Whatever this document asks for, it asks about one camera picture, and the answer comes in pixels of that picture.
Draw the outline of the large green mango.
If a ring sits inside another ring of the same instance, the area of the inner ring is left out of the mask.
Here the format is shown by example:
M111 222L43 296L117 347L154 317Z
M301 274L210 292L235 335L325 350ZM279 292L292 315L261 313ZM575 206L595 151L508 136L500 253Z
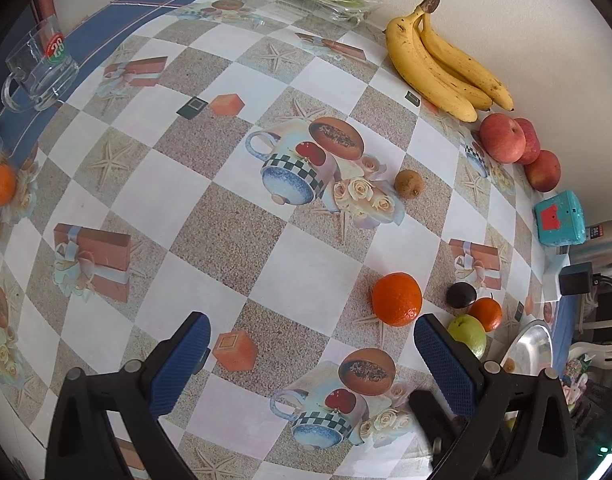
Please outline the large green mango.
M477 318L470 314L459 315L449 323L447 330L455 341L465 344L477 359L484 356L487 344L486 332Z

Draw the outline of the dark plum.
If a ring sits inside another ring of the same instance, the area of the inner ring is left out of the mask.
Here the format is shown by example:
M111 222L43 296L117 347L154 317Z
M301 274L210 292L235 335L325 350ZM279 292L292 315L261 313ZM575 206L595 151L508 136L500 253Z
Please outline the dark plum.
M446 302L452 309L466 309L477 299L477 290L466 282L455 282L446 290Z

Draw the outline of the large steel bowl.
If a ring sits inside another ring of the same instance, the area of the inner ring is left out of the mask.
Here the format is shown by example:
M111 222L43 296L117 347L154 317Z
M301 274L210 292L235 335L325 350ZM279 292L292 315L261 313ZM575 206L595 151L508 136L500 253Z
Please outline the large steel bowl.
M528 323L511 342L500 365L507 373L537 376L553 364L552 339L544 321Z

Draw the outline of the white power strip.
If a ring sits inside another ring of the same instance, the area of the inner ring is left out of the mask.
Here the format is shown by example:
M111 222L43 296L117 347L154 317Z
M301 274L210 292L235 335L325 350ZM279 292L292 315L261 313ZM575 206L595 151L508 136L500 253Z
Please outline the white power strip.
M568 254L555 255L542 275L542 296L545 302L559 301L562 297L559 276L571 264Z

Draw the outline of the black power adapter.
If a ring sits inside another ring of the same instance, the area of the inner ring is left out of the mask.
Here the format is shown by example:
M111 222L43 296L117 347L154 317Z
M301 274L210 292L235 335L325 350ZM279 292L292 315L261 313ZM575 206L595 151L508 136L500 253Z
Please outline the black power adapter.
M592 265L590 263L564 266L559 273L559 286L562 296L585 295L592 287Z

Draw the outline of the teal toy box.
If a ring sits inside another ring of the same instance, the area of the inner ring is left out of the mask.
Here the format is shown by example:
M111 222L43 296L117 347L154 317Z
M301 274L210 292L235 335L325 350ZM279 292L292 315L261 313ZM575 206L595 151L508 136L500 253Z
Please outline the teal toy box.
M541 200L534 206L538 240L551 247L580 245L586 240L582 204L570 190Z

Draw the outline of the small brown longan on table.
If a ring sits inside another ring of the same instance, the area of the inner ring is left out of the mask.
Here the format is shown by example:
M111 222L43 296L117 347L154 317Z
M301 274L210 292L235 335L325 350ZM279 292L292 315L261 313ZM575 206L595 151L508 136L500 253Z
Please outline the small brown longan on table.
M394 187L400 197L412 200L423 193L425 182L417 171L404 169L395 177Z

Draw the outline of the red right apple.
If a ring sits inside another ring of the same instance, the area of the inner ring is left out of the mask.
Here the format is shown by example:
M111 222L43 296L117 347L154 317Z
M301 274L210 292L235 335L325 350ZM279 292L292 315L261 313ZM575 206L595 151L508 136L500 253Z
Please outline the red right apple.
M548 150L541 150L534 162L524 167L524 172L530 186L541 193L554 190L561 179L559 159Z

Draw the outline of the small orange far left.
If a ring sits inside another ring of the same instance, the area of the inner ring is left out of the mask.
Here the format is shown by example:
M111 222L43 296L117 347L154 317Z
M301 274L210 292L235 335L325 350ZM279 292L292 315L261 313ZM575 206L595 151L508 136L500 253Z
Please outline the small orange far left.
M15 196L17 178L14 169L5 162L0 164L0 207L9 204Z

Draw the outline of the red middle apple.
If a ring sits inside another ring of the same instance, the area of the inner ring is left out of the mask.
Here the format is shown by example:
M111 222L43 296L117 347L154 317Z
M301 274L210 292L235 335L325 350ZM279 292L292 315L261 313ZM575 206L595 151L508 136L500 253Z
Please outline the red middle apple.
M526 166L537 159L541 146L535 128L528 119L516 117L515 122L521 127L525 136L524 153L518 160L518 164Z

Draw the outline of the pale red front apple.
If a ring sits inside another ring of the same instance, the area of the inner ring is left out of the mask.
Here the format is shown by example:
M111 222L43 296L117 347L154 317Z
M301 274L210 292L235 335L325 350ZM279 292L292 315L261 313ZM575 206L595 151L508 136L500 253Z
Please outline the pale red front apple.
M520 125L507 115L488 115L481 123L478 136L487 154L501 164L517 162L526 148L525 134Z

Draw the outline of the checkered printed tablecloth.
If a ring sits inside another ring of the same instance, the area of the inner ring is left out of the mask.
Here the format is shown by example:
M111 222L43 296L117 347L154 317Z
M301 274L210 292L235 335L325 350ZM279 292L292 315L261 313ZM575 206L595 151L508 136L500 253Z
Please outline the checkered printed tablecloth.
M117 0L67 44L77 87L0 117L20 170L0 227L0 442L20 474L44 474L68 370L144 359L199 310L258 354L247 372L209 360L161 421L197 477L421 478L400 408L432 378L370 292L408 273L449 322L466 274L451 240L499 252L487 354L531 299L564 360L538 195L396 77L379 29L260 0ZM412 200L404 169L425 182Z

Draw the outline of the yellow banana bunch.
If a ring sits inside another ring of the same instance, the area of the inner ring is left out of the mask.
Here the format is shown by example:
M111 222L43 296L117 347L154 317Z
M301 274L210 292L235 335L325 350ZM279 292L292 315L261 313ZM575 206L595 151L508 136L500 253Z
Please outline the yellow banana bunch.
M432 25L440 0L422 0L408 15L385 28L388 57L403 81L460 122L498 105L514 110L509 89L473 56L443 39Z

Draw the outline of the glass mug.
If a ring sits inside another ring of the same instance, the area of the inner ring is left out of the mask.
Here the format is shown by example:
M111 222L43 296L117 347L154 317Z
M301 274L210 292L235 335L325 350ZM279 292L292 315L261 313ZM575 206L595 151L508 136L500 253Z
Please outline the glass mug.
M3 105L14 113L42 112L76 80L79 65L68 50L57 18L51 15L33 27L5 60L10 70L2 90Z

